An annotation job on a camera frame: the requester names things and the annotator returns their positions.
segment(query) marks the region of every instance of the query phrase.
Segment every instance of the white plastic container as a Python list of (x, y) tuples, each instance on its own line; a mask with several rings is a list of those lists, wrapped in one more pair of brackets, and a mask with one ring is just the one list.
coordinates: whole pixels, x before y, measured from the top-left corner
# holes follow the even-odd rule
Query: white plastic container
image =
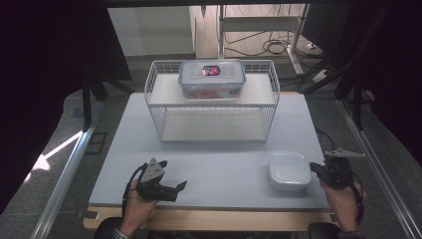
[(296, 152), (273, 152), (268, 163), (270, 185), (277, 190), (303, 190), (312, 179), (309, 161)]
[(185, 61), (180, 66), (179, 85), (188, 100), (236, 99), (245, 82), (239, 60)]

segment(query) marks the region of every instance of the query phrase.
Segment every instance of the sticker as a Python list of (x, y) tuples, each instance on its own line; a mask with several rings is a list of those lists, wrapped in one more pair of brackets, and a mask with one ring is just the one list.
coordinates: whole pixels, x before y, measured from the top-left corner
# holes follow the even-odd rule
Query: sticker
[(218, 66), (205, 66), (202, 68), (204, 76), (218, 76), (220, 75), (220, 68)]

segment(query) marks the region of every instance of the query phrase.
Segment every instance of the table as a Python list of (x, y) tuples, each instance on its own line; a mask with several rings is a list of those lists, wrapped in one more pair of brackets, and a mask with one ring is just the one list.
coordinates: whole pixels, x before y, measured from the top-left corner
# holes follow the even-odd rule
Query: table
[(132, 94), (105, 159), (89, 211), (87, 228), (121, 215), (121, 196), (134, 170), (152, 157), (167, 160), (161, 184), (187, 180), (176, 202), (159, 202), (145, 228), (151, 230), (306, 231), (312, 222), (331, 222), (318, 180), (302, 192), (268, 184), (272, 151), (296, 151), (322, 163), (305, 97), (281, 94), (266, 143), (159, 141), (144, 94)]

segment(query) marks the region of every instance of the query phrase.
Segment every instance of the wire rack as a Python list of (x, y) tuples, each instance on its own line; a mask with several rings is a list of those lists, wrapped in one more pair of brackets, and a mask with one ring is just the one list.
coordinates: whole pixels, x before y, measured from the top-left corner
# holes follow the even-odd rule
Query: wire rack
[(186, 100), (178, 85), (182, 61), (155, 61), (145, 99), (161, 141), (265, 142), (280, 86), (270, 60), (242, 61), (247, 82), (234, 100)]

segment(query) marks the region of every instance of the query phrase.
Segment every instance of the white lid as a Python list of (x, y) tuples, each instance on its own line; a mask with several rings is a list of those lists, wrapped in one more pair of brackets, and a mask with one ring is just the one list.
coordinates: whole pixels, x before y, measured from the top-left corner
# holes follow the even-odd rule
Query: white lid
[(280, 185), (305, 186), (312, 179), (309, 161), (296, 152), (273, 152), (269, 170), (273, 183)]
[(180, 66), (179, 84), (215, 85), (235, 84), (246, 82), (245, 70), (240, 60), (195, 60), (185, 61)]

